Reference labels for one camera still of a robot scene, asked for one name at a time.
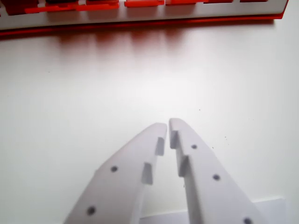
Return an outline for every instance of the white surface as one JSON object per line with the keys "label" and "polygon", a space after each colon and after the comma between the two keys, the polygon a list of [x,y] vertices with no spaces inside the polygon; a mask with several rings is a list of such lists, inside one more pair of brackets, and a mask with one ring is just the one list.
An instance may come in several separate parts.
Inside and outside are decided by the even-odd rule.
{"label": "white surface", "polygon": [[127,8],[124,0],[120,8],[89,12],[53,12],[8,16],[5,8],[0,8],[0,30],[10,28],[38,27],[50,25],[165,20],[180,18],[198,18],[232,15],[280,14],[287,0],[268,0],[267,2],[240,2],[204,4],[184,6],[157,6]]}
{"label": "white surface", "polygon": [[[270,224],[286,224],[285,200],[282,198],[256,202],[255,206]],[[174,212],[140,219],[139,224],[189,224],[187,211]]]}
{"label": "white surface", "polygon": [[144,185],[153,184],[166,131],[166,124],[152,124],[111,156],[95,172],[64,223],[138,224]]}
{"label": "white surface", "polygon": [[[0,41],[1,224],[61,223],[106,159],[171,117],[251,200],[285,197],[297,224],[298,11],[291,0],[274,24]],[[144,216],[186,210],[175,167],[166,147]]]}
{"label": "white surface", "polygon": [[192,127],[172,118],[169,136],[184,178],[190,224],[267,223]]}

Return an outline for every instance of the screw hole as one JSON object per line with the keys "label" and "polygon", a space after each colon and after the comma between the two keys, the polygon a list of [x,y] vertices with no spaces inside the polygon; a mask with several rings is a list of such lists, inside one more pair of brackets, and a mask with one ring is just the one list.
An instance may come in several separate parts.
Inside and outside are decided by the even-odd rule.
{"label": "screw hole", "polygon": [[95,213],[95,207],[94,206],[90,206],[86,213],[89,215],[89,216],[92,216],[94,213]]}
{"label": "screw hole", "polygon": [[245,219],[244,219],[244,223],[245,223],[245,224],[253,224],[253,222],[251,221],[250,218],[245,218]]}
{"label": "screw hole", "polygon": [[116,172],[118,170],[118,167],[117,166],[113,166],[113,167],[111,167],[111,172]]}
{"label": "screw hole", "polygon": [[220,180],[220,176],[219,176],[218,174],[215,174],[215,175],[213,176],[213,179],[216,180],[216,181],[218,181],[218,180]]}

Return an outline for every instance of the red and white object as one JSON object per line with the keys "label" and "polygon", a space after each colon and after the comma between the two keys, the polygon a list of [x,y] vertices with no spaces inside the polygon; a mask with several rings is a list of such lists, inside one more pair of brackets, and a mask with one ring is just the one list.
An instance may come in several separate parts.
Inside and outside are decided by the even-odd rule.
{"label": "red and white object", "polygon": [[149,21],[156,24],[157,21],[173,23],[174,20],[175,22],[182,22],[182,20],[200,22],[281,19],[288,0],[79,0],[71,2],[65,0],[61,2],[49,4],[44,0],[38,2],[37,0],[36,2],[2,0],[0,31],[74,24],[119,26],[140,22],[148,24]]}

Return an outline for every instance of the red edge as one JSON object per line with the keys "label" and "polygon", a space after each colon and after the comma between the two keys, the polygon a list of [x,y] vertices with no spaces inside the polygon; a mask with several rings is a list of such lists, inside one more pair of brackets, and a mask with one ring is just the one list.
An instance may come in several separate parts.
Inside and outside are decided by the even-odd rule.
{"label": "red edge", "polygon": [[158,21],[130,21],[130,22],[113,22],[113,23],[95,23],[95,24],[80,24],[80,25],[62,25],[49,26],[38,28],[22,28],[0,31],[0,36],[5,35],[21,35],[34,33],[49,33],[57,31],[73,31],[73,30],[90,30],[98,28],[124,28],[124,27],[138,27],[138,26],[160,26],[172,24],[193,24],[200,22],[220,22],[220,21],[248,21],[248,20],[275,20],[282,19],[285,9],[281,14],[274,15],[252,15],[252,16],[225,16],[225,17],[208,17],[208,18],[188,18],[175,20],[158,20]]}

